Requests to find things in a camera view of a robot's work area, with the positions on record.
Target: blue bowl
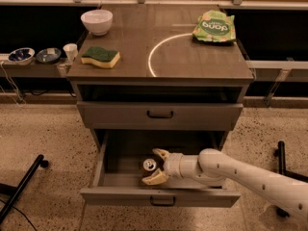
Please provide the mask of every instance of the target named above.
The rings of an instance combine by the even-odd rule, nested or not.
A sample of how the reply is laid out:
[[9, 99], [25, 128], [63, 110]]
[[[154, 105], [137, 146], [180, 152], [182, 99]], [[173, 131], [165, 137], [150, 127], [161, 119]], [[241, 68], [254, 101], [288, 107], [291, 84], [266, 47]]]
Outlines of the blue bowl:
[[9, 55], [9, 61], [13, 64], [27, 65], [35, 56], [35, 50], [31, 48], [20, 48]]
[[41, 64], [55, 64], [61, 54], [62, 52], [58, 48], [47, 48], [37, 53], [37, 61]]

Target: robotic hand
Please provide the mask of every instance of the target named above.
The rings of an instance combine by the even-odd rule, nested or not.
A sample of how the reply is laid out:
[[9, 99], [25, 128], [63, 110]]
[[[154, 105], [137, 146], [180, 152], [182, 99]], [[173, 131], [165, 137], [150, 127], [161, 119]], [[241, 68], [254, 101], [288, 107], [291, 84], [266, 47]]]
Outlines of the robotic hand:
[[[219, 187], [229, 178], [290, 215], [308, 220], [308, 184], [305, 182], [237, 161], [215, 149], [204, 149], [199, 155], [169, 153], [163, 149], [153, 149], [153, 152], [164, 160], [164, 169], [156, 168], [150, 176], [142, 178], [147, 185], [162, 184], [169, 177], [176, 177]], [[143, 166], [154, 167], [149, 161], [144, 161]]]

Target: sponge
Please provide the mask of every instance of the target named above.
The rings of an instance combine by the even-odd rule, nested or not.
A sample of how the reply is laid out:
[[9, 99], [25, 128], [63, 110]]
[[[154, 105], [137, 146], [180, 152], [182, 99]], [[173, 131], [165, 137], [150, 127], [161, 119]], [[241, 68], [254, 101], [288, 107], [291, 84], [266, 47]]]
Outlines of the sponge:
[[119, 60], [119, 52], [99, 46], [90, 47], [81, 57], [83, 64], [93, 64], [102, 68], [113, 68]]

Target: closed drawer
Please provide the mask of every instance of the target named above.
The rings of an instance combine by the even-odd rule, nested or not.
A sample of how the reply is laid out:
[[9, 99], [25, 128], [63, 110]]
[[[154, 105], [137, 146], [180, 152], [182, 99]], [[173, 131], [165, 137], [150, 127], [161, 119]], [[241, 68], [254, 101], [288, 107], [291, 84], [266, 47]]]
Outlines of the closed drawer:
[[78, 102], [89, 128], [230, 131], [242, 104]]
[[238, 192], [210, 189], [190, 179], [169, 179], [154, 187], [141, 180], [142, 162], [152, 156], [153, 148], [198, 154], [211, 143], [208, 132], [106, 131], [93, 185], [81, 189], [81, 195], [96, 205], [231, 207]]

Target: cabinet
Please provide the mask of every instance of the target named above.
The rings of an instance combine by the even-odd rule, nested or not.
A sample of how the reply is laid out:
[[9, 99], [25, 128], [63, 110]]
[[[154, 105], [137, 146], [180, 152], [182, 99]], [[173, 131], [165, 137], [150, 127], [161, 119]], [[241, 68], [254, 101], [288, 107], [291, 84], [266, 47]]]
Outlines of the cabinet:
[[[149, 187], [141, 163], [155, 147], [198, 154], [222, 149], [253, 80], [236, 43], [218, 46], [193, 39], [197, 19], [216, 6], [104, 5], [111, 31], [88, 35], [67, 74], [81, 117], [99, 149], [89, 189], [92, 204], [230, 207], [237, 192], [190, 180]], [[120, 52], [113, 69], [81, 64], [90, 46]]]

